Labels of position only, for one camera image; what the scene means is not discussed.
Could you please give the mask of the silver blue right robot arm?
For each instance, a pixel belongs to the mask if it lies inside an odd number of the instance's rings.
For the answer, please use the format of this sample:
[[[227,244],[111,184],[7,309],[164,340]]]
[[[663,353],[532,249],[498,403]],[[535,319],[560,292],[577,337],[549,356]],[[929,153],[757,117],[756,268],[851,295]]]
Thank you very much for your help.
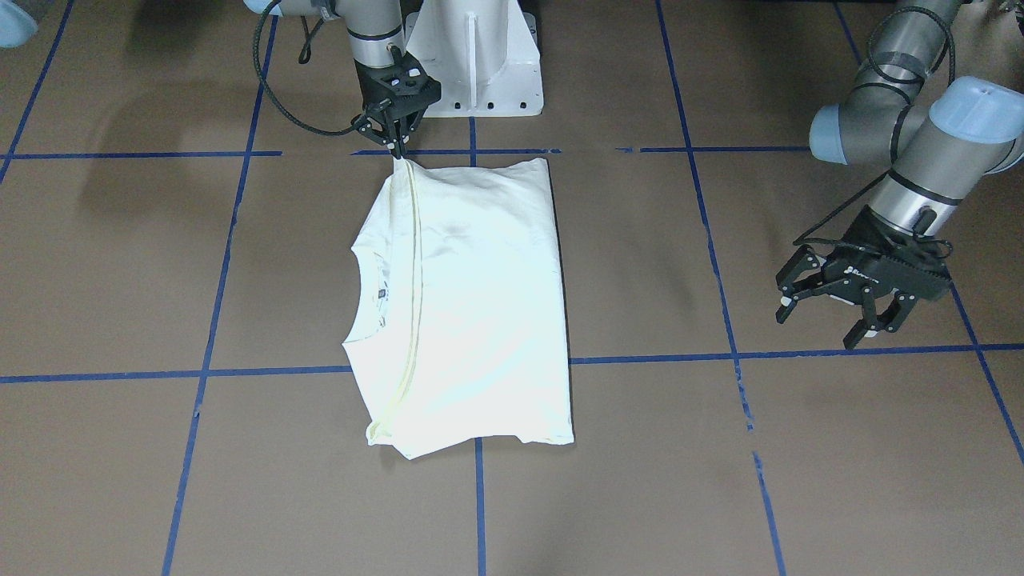
[[[400,2],[246,1],[245,5],[259,16],[252,41],[255,73],[264,94],[282,116],[311,134],[360,134],[387,149],[395,159],[406,158],[410,136],[420,127],[429,106],[440,101],[442,84],[428,75],[424,65],[407,47]],[[311,54],[310,45],[322,26],[336,20],[344,23],[362,95],[362,112],[356,114],[348,127],[317,128],[301,121],[279,101],[261,58],[262,30],[270,16],[317,19],[305,29],[301,56]]]

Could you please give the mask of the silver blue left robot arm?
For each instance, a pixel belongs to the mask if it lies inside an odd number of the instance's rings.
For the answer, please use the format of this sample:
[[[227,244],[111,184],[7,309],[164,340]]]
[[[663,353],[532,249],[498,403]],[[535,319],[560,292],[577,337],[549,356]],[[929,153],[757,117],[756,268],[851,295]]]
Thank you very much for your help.
[[[1022,95],[958,76],[952,23],[958,1],[899,1],[868,39],[844,102],[824,106],[809,145],[826,162],[884,163],[849,204],[856,218],[838,239],[810,227],[776,276],[778,323],[818,296],[858,306],[846,349],[897,331],[922,300],[950,292],[950,242],[940,229],[983,176],[1022,160]]]

